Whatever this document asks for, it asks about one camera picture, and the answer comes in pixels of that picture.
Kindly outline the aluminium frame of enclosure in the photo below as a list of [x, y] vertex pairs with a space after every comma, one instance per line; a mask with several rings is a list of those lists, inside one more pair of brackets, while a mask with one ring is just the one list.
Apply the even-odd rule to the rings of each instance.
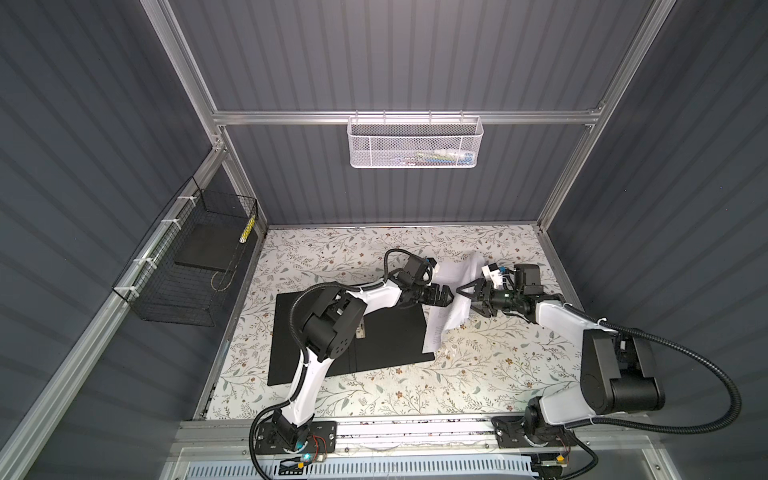
[[130, 316], [113, 285], [190, 185], [263, 224], [544, 222], [574, 174], [357, 170], [329, 111], [608, 122], [666, 1], [5, 1], [1, 475], [148, 479], [224, 335]]

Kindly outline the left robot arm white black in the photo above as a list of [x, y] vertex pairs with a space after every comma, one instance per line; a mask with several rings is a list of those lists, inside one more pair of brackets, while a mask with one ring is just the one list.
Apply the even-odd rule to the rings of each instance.
[[348, 349], [365, 315], [394, 307], [452, 303], [451, 289], [433, 282], [437, 268], [432, 257], [393, 248], [384, 254], [380, 279], [359, 285], [319, 283], [293, 301], [288, 328], [299, 348], [296, 372], [286, 399], [265, 409], [289, 450], [305, 447], [321, 384], [334, 360]]

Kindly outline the printed paper sheet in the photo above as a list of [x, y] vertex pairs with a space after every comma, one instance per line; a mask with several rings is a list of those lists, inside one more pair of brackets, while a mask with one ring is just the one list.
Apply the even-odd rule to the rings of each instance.
[[481, 268], [485, 259], [479, 252], [470, 253], [461, 261], [439, 261], [432, 278], [432, 283], [447, 286], [456, 296], [458, 288], [481, 277]]
[[424, 335], [422, 352], [435, 353], [442, 344], [444, 334], [460, 327], [470, 315], [470, 300], [465, 296], [436, 296], [451, 297], [452, 303], [445, 308], [426, 307], [426, 333]]

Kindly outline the blue folder with black inside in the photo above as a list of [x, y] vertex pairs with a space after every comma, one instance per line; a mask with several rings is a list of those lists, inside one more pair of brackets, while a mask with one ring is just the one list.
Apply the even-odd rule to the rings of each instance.
[[[300, 351], [288, 326], [290, 307], [297, 292], [277, 295], [273, 336], [268, 365], [269, 386], [289, 385], [299, 362]], [[330, 366], [329, 377], [402, 367], [435, 359], [424, 353], [426, 320], [420, 306], [378, 310], [363, 318], [364, 337], [353, 339], [349, 348]]]

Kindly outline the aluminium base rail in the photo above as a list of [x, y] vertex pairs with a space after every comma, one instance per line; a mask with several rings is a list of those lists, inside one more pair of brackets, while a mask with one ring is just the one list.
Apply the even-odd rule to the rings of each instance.
[[474, 444], [508, 450], [559, 448], [569, 453], [590, 442], [559, 426], [538, 425], [522, 413], [314, 419], [296, 429], [279, 426], [268, 417], [252, 421], [246, 437], [251, 455], [303, 455], [307, 461], [355, 448], [386, 451]]

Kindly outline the black pad in basket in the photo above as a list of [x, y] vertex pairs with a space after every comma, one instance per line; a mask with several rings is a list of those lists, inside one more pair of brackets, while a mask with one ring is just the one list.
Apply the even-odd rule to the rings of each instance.
[[231, 226], [196, 224], [175, 254], [174, 263], [226, 272], [237, 263], [241, 231]]

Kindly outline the pens in white basket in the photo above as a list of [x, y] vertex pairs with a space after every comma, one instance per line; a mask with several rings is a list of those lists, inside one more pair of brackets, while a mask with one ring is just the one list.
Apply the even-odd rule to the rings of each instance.
[[399, 161], [410, 166], [453, 165], [473, 167], [476, 164], [476, 153], [463, 149], [415, 151], [405, 154]]

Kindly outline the yellow marker in basket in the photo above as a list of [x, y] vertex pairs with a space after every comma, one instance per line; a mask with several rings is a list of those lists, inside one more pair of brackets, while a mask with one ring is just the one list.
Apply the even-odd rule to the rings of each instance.
[[249, 238], [249, 236], [250, 236], [250, 234], [251, 234], [255, 224], [256, 224], [256, 217], [255, 216], [251, 216], [248, 219], [244, 229], [242, 230], [242, 232], [240, 234], [240, 237], [239, 237], [239, 243], [240, 244], [245, 244], [248, 241], [248, 238]]

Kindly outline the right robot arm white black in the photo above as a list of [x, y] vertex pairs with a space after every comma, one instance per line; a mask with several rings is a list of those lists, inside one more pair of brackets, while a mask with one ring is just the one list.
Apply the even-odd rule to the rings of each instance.
[[491, 264], [482, 269], [480, 278], [459, 286], [457, 294], [469, 299], [471, 309], [483, 317], [519, 314], [581, 353], [577, 385], [529, 401], [522, 430], [531, 445], [546, 445], [571, 422], [664, 406], [650, 342], [608, 328], [562, 295], [546, 293], [537, 266], [518, 264], [508, 271]]

